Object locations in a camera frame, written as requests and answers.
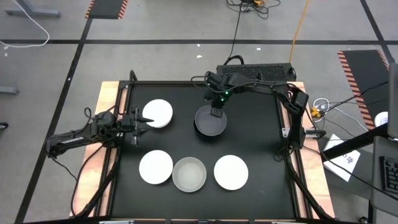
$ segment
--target concrete floor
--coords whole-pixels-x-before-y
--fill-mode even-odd
[[[78,40],[86,23],[90,0],[31,0],[35,6],[57,9],[59,19],[40,18],[51,39]],[[242,14],[237,39],[291,40],[305,0],[285,0],[270,10],[268,20],[255,14]],[[368,1],[371,12],[386,40],[398,40],[398,2]],[[12,6],[1,0],[0,9]],[[122,20],[94,20],[88,39],[232,39],[237,13],[223,0],[135,0],[130,1]],[[0,13],[0,39],[44,39],[45,34],[25,17]],[[301,40],[377,40],[358,0],[310,1],[298,36]],[[0,223],[12,223],[49,128],[65,77],[76,52],[75,44],[48,44],[28,49],[0,48],[0,83],[18,85],[16,96],[0,95],[0,120],[10,127],[0,133]],[[297,45],[293,66],[298,80],[305,82],[310,101],[326,97],[331,101],[352,96],[336,55],[339,50],[378,49],[378,45]],[[398,58],[398,46],[389,46]],[[194,75],[215,71],[231,50],[230,44],[100,45],[86,44],[71,80],[56,133],[79,128],[86,118],[84,107],[95,108],[102,81],[126,80],[133,69],[140,80],[188,80]],[[246,63],[286,62],[289,45],[236,45],[234,53]],[[355,105],[341,109],[362,123]],[[352,134],[363,130],[339,112],[328,118]],[[349,138],[334,124],[327,123],[328,135]],[[75,149],[59,157],[77,174],[83,150]],[[25,221],[67,218],[74,180],[62,167],[46,160]],[[356,221],[367,215],[368,202],[330,186],[336,216]],[[378,223],[398,223],[398,219],[379,213]]]

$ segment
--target white paper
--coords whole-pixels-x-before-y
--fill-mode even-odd
[[[342,142],[344,142],[344,141],[341,140],[339,137],[337,137],[335,134],[332,134],[330,140],[328,141],[328,144],[326,144],[326,146],[325,146],[324,151],[326,151],[326,150],[330,149],[331,147],[338,145]],[[334,158],[331,161],[334,162],[335,164],[343,167],[344,169],[348,170],[350,173],[352,173],[354,171],[355,165],[358,162],[360,155],[361,155],[361,153],[359,153],[357,150],[353,150],[352,152],[344,154],[340,157]],[[351,175],[349,173],[347,173],[343,169],[340,169],[339,167],[335,166],[330,161],[324,162],[323,166],[347,182],[349,181],[349,178],[351,177]]]

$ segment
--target orange and black striped tape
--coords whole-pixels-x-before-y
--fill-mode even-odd
[[[90,11],[91,11],[91,9],[92,9],[93,6],[94,6],[94,1],[95,1],[95,0],[92,0],[92,1],[90,2],[90,6],[88,6],[88,9],[87,9],[87,12],[86,12],[86,16],[85,16],[86,19],[88,19],[88,15],[90,14]]]
[[[347,77],[348,84],[354,93],[355,100],[358,103],[358,107],[359,107],[359,110],[361,111],[361,114],[362,114],[363,120],[366,124],[366,127],[369,130],[372,130],[372,129],[374,129],[374,123],[373,123],[372,117],[369,114],[369,111],[365,105],[365,102],[364,102],[362,96],[359,96],[361,94],[361,91],[359,90],[358,85],[356,84],[354,75],[351,73],[351,69],[347,63],[346,56],[344,55],[344,52],[342,52],[342,51],[339,51],[337,53],[337,55],[340,60],[341,66],[343,66],[343,70]]]
[[[90,15],[90,12],[91,12],[91,10],[92,10],[92,8],[94,6],[94,2],[95,2],[95,0],[92,0],[91,3],[90,3],[90,6],[87,9],[86,16],[85,16],[86,19],[88,19],[89,15]],[[123,18],[124,13],[126,12],[126,8],[127,8],[127,3],[128,2],[129,2],[129,0],[123,0],[122,5],[120,7],[118,19],[122,19]]]
[[[129,0],[123,0],[122,7],[120,8],[118,19],[122,19],[124,16],[124,12],[126,12],[127,3]]]
[[[377,52],[379,53],[379,56],[380,56],[381,60],[383,61],[384,65],[386,66],[387,70],[389,70],[388,63],[386,62],[386,59],[384,59],[383,54],[380,52],[380,50],[377,50]]]

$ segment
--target wooden edge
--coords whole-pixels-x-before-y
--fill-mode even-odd
[[[95,114],[105,111],[115,105],[115,101],[118,95],[119,82],[103,82],[101,90],[99,91],[99,97],[95,109]],[[97,148],[101,146],[100,143],[91,144],[86,146],[85,155],[83,162],[94,153]],[[75,213],[79,213],[86,204],[93,197],[96,189],[100,184],[100,178],[102,173],[102,167],[104,163],[106,148],[102,148],[90,161],[87,162],[85,168],[81,172],[76,194],[73,200],[73,208]]]
[[[122,95],[121,95],[121,98],[120,98],[120,104],[119,104],[119,112],[122,113],[122,114],[123,114],[123,111],[125,109],[124,106],[125,106],[125,102],[126,102],[126,97],[127,97],[127,89],[123,88]],[[118,120],[122,119],[122,117],[123,117],[122,115],[118,114]],[[115,156],[116,156],[116,148],[113,148],[112,151],[111,151],[111,157],[109,158],[108,173],[112,169]],[[109,196],[110,196],[112,182],[113,182],[113,180],[109,183],[109,185],[107,186],[107,188],[104,191],[104,194],[102,196],[101,208],[99,210],[99,215],[100,216],[106,215],[106,211],[108,209],[108,201],[109,201]]]
[[[134,220],[134,221],[166,221],[163,218],[112,218],[112,220]],[[200,221],[198,219],[171,219],[171,221],[180,221],[180,222],[195,222]],[[228,219],[220,219],[220,220],[212,220],[209,219],[208,221],[215,222],[215,221],[222,221],[222,222],[248,222],[249,220],[245,219],[235,219],[235,220],[228,220]],[[255,222],[294,222],[293,219],[256,219]]]
[[[289,82],[299,87],[302,91],[305,91],[304,83],[302,82]],[[284,116],[284,124],[286,127],[289,127],[289,120],[287,119],[287,111],[284,107],[282,107],[282,114]],[[303,127],[304,128],[312,128],[313,125],[306,114],[303,116]],[[304,140],[304,146],[309,147],[310,149],[314,149],[319,151],[318,142],[316,139],[306,138]],[[305,181],[307,182],[307,188],[311,192],[311,194],[315,197],[319,205],[324,209],[324,211],[329,214],[331,217],[335,216],[335,212],[333,211],[333,205],[331,203],[328,183],[325,177],[325,171],[323,170],[323,163],[321,156],[315,152],[312,152],[308,149],[303,149],[300,151],[302,164],[305,174]],[[296,169],[296,160],[294,154],[292,156],[293,166]],[[301,190],[296,186],[297,198],[298,198],[298,207],[300,210],[301,217],[305,218],[305,204],[303,201],[303,194]],[[317,214],[312,210],[312,215],[314,218],[318,218]]]

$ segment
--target black tabletop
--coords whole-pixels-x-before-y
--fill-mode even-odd
[[[125,145],[122,148],[113,218],[294,218],[285,164],[273,157],[282,145],[281,117],[273,96],[233,95],[224,108],[227,128],[212,141],[200,138],[193,128],[197,109],[207,104],[203,91],[192,86],[135,86],[132,89],[131,103],[141,109],[158,98],[172,105],[172,121],[141,137],[139,147]],[[184,157],[201,160],[207,171],[204,186],[188,194],[176,188],[171,178],[160,185],[144,182],[139,163],[145,153],[154,149],[167,152],[174,164]],[[248,181],[236,191],[221,188],[213,175],[216,161],[228,154],[240,157],[249,169]]]

